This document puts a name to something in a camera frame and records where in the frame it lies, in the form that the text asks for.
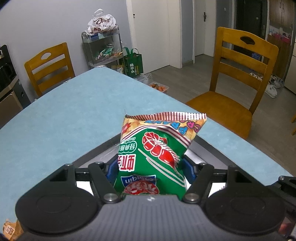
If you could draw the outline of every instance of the plastic wrapper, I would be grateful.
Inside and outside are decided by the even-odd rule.
[[[111,31],[116,27],[115,18],[110,14],[103,15],[103,13],[104,11],[102,9],[98,9],[94,12],[93,18],[88,23],[87,34],[94,35],[96,33],[103,33]]]
[[[16,241],[19,236],[24,233],[20,222],[17,220],[15,223],[11,223],[8,220],[3,225],[3,235],[9,241]]]
[[[163,112],[126,115],[118,152],[119,173],[114,184],[124,194],[186,192],[182,156],[206,122],[205,114]]]
[[[136,77],[134,77],[135,80],[140,81],[143,84],[148,85],[149,83],[153,82],[152,74],[139,74]]]
[[[96,54],[95,59],[97,61],[104,61],[106,59],[109,59],[111,56],[117,56],[122,54],[122,52],[117,49],[116,51],[114,50],[114,45],[113,44],[108,44],[100,53]]]

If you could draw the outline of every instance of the gray wall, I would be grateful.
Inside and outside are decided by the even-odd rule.
[[[216,2],[216,28],[231,28],[232,20],[232,0],[217,0]],[[229,47],[229,43],[223,43],[224,47]]]
[[[182,7],[182,63],[192,60],[193,56],[193,3],[181,0]]]
[[[126,0],[10,0],[0,10],[0,45],[7,44],[16,72],[31,101],[36,93],[24,63],[42,50],[67,42],[75,75],[88,70],[81,33],[98,8],[115,17],[121,41],[130,48]]]

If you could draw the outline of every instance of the blue table top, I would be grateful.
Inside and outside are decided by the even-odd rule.
[[[65,163],[121,131],[123,117],[162,111],[196,112],[114,70],[95,68],[62,84],[0,129],[0,223],[15,221],[18,198]],[[209,119],[199,132],[264,185],[290,175],[236,134]]]

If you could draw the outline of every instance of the snack package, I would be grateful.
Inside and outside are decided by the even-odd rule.
[[[11,223],[8,220],[3,225],[3,235],[9,241],[15,241],[24,233],[20,222],[17,220],[15,223]]]
[[[118,153],[116,191],[125,194],[186,192],[182,156],[206,122],[206,114],[162,112],[126,115]]]

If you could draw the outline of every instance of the shopping bag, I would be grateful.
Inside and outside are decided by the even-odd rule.
[[[115,18],[111,14],[103,15],[103,13],[102,9],[94,12],[93,18],[88,23],[87,34],[103,33],[116,27]]]
[[[134,49],[129,52],[127,47],[124,47],[127,55],[124,56],[124,64],[126,67],[126,74],[129,77],[135,77],[138,74],[143,73],[143,63],[142,63],[142,55],[138,53],[134,53]]]

